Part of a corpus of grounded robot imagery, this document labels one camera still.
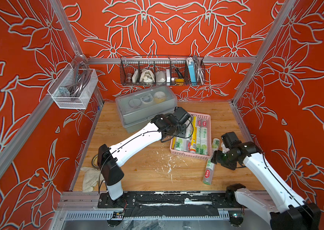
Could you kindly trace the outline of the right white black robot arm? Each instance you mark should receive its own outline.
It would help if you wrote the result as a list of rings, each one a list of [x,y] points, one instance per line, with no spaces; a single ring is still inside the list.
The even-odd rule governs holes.
[[[266,221],[273,230],[317,230],[321,211],[315,203],[308,203],[297,194],[266,160],[262,150],[253,142],[241,142],[235,132],[221,137],[225,152],[216,150],[212,163],[236,170],[248,168],[271,197],[273,204],[253,194],[242,184],[228,186],[225,202],[241,205]]]

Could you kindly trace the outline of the green capped wrap roll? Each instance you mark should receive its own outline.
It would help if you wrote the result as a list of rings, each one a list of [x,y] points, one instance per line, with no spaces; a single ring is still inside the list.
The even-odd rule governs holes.
[[[185,139],[180,138],[180,137],[176,137],[175,138],[174,149],[176,151],[183,151],[184,150],[184,146],[185,146]]]

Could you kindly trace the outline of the pink plastic basket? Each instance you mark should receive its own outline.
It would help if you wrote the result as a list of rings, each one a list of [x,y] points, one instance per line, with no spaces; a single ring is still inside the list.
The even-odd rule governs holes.
[[[190,115],[184,122],[184,132],[172,139],[170,152],[206,161],[212,157],[211,116],[196,112]]]

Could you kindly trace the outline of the yellow red wrap roll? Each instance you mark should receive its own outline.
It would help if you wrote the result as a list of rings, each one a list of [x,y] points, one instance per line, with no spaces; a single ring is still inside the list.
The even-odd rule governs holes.
[[[172,140],[172,149],[175,149],[176,140],[177,140],[176,137],[174,137],[173,140]]]

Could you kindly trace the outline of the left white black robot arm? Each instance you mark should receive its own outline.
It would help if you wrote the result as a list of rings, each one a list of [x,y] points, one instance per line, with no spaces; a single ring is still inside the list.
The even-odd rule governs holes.
[[[135,154],[157,141],[166,142],[168,137],[187,138],[186,130],[193,127],[192,115],[182,107],[173,113],[156,115],[145,127],[124,141],[98,149],[97,165],[110,198],[116,201],[123,196],[121,167]]]

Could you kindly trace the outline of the long white green wrap roll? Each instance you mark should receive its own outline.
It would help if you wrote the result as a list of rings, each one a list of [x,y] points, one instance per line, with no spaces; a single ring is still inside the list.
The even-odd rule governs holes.
[[[204,176],[203,176],[203,183],[206,185],[212,185],[215,164],[213,164],[211,160],[213,157],[213,153],[219,149],[219,146],[220,146],[220,140],[218,138],[213,138],[212,145],[211,145],[212,154],[210,159],[208,159],[207,161]]]

